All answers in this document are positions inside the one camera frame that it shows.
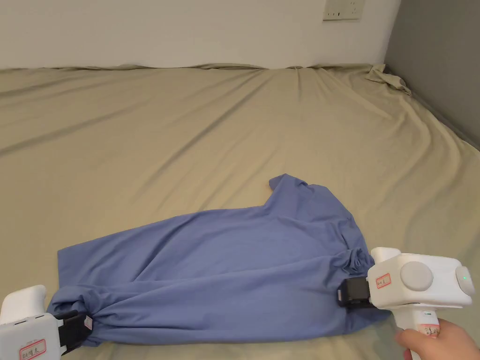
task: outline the gripper handle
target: gripper handle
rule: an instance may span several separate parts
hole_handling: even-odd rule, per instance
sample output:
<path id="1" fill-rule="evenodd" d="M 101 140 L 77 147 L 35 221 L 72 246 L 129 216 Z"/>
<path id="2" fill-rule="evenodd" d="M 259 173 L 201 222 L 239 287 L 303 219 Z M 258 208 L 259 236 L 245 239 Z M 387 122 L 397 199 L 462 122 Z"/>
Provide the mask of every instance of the gripper handle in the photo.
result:
<path id="1" fill-rule="evenodd" d="M 399 328 L 413 329 L 432 337 L 437 337 L 440 333 L 440 324 L 435 309 L 404 307 L 392 310 L 392 313 Z M 411 353 L 413 360 L 421 360 L 415 351 L 411 351 Z"/>

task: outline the gray wall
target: gray wall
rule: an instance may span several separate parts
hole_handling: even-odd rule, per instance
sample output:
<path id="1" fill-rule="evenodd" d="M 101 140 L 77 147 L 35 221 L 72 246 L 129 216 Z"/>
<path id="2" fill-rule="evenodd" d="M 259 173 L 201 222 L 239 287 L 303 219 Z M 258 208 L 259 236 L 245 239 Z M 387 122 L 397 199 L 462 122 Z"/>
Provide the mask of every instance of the gray wall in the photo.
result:
<path id="1" fill-rule="evenodd" d="M 385 63 L 479 147 L 480 0 L 402 0 Z"/>

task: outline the electrical socket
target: electrical socket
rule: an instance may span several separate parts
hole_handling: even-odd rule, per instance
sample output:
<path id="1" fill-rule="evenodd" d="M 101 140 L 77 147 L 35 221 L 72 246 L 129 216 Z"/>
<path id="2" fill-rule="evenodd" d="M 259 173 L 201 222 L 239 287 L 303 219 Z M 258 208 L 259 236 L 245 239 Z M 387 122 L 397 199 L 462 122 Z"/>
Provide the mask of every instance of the electrical socket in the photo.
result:
<path id="1" fill-rule="evenodd" d="M 345 0 L 326 0 L 324 20 L 341 20 Z"/>
<path id="2" fill-rule="evenodd" d="M 361 19 L 365 0 L 326 0 L 324 20 Z"/>
<path id="3" fill-rule="evenodd" d="M 365 0 L 346 0 L 342 18 L 350 20 L 361 19 L 364 7 Z"/>

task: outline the human hand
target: human hand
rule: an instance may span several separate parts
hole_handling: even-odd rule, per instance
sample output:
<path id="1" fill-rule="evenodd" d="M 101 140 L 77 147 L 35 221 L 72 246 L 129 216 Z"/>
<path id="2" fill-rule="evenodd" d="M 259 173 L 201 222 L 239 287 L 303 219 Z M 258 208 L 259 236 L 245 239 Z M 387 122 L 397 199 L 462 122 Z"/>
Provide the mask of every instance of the human hand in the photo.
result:
<path id="1" fill-rule="evenodd" d="M 410 350 L 422 360 L 480 360 L 480 350 L 467 332 L 449 321 L 438 319 L 440 334 L 437 338 L 407 329 L 395 336 L 404 348 L 405 360 L 412 360 Z"/>

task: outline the bed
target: bed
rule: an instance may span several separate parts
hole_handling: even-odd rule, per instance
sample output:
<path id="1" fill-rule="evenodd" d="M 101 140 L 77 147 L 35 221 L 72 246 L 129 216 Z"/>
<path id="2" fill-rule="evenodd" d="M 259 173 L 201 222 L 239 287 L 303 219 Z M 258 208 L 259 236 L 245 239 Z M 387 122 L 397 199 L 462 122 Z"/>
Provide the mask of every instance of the bed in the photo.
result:
<path id="1" fill-rule="evenodd" d="M 328 187 L 369 248 L 458 258 L 480 287 L 480 153 L 382 66 L 0 71 L 0 297 L 58 288 L 57 251 L 175 215 Z M 480 304 L 441 316 L 480 341 Z M 66 359 L 401 359 L 387 321 L 273 344 L 81 348 Z"/>

